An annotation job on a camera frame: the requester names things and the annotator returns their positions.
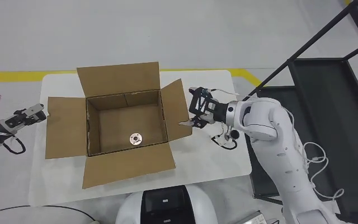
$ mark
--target yellow floor stripe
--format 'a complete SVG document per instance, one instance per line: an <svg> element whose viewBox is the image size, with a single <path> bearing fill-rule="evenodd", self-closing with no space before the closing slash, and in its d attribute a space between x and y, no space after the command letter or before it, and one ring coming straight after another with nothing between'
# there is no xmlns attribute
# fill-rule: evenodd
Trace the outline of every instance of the yellow floor stripe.
<svg viewBox="0 0 358 224"><path fill-rule="evenodd" d="M246 69L242 68L213 68L213 69L161 69L161 71L204 71L204 70L228 70L233 77L243 77L254 86L261 81ZM76 71L32 71L32 72L0 72L0 82L39 82L47 74L68 74Z"/></svg>

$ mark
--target gray floor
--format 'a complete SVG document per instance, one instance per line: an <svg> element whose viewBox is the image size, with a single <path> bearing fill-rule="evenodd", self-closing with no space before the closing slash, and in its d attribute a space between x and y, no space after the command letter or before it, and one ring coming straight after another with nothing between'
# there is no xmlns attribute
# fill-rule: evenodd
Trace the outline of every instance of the gray floor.
<svg viewBox="0 0 358 224"><path fill-rule="evenodd" d="M23 0L0 2L0 71L68 70L79 66L158 60L162 68L249 68L263 80L342 9L340 0ZM303 56L343 56L357 47L346 19ZM358 62L351 62L358 71ZM233 78L245 94L253 86ZM284 71L272 85L291 83ZM41 82L0 83L0 118L39 100ZM29 150L0 150L0 208L27 204L35 127L18 137ZM252 199L248 176L199 184L220 223L260 209L282 220L281 206ZM125 195L66 203L102 223L114 223ZM56 208L0 213L0 223L89 223Z"/></svg>

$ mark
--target white table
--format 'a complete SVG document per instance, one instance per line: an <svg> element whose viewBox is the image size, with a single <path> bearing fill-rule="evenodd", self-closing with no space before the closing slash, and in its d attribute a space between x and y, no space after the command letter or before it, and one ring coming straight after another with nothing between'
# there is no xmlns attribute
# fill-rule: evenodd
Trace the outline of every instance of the white table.
<svg viewBox="0 0 358 224"><path fill-rule="evenodd" d="M161 72L161 87L181 78L187 106L189 87L220 88L234 92L228 71ZM44 77L40 102L45 105L49 96L84 97L77 74L50 74ZM235 100L235 96L215 92L220 102ZM29 204L42 206L141 190L164 188L243 176L251 173L251 163L244 134L238 147L228 151L210 140L222 131L220 124L193 129L193 135L170 143L176 169L82 189L85 156L45 160L46 121L36 127L34 158L31 170Z"/></svg>

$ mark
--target black cable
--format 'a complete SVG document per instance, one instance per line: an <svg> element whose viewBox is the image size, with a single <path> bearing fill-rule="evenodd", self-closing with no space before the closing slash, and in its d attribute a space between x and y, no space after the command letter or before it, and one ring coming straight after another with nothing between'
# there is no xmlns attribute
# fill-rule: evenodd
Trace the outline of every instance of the black cable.
<svg viewBox="0 0 358 224"><path fill-rule="evenodd" d="M15 135L12 135L16 141L20 144L21 148L22 148L22 151L21 152L15 152L13 151L7 144L3 143L2 145L9 151L11 152L12 154L15 154L15 155L19 155L19 154L23 154L24 152L26 152L26 147L25 145L21 142L20 139L18 139L17 137L15 137Z"/></svg>
<svg viewBox="0 0 358 224"><path fill-rule="evenodd" d="M212 140L213 142L215 142L215 144L217 144L217 145L220 146L221 148L225 148L226 150L233 150L233 149L235 149L235 148L237 147L237 142L235 141L235 139L233 139L233 143L235 144L234 147L228 148L228 147L225 147L225 146L221 146L221 145L216 141L216 138L219 138L221 135L219 135L219 136L214 136L213 138L211 138L211 140Z"/></svg>
<svg viewBox="0 0 358 224"><path fill-rule="evenodd" d="M5 211L5 210L9 210L9 209L13 209L13 208L22 208L22 207L29 207L29 206L15 206L15 207L3 208L3 209L0 209L0 212Z"/></svg>
<svg viewBox="0 0 358 224"><path fill-rule="evenodd" d="M0 212L1 212L1 211L5 211L5 210L9 210L9 209L13 209L13 208L22 208L22 207L30 207L30 206L15 206L15 207L3 208L3 209L0 209ZM71 208L71 207L66 207L66 206L43 206L43 207L66 208L66 209L74 210L74 211L81 212L81 213L85 214L85 215L88 216L93 222L95 221L95 219L94 219L92 216L90 216L90 215L87 214L86 212L81 211L81 210L76 209L76 208Z"/></svg>

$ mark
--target cardboard box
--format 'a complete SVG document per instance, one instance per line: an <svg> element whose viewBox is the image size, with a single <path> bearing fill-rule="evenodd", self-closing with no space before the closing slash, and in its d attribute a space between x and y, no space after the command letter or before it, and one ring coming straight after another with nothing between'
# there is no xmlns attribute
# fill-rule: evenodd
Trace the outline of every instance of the cardboard box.
<svg viewBox="0 0 358 224"><path fill-rule="evenodd" d="M83 189L175 168L169 141L192 134L178 125L189 119L181 80L161 89L158 62L77 73L86 98L49 97L47 159L86 155Z"/></svg>

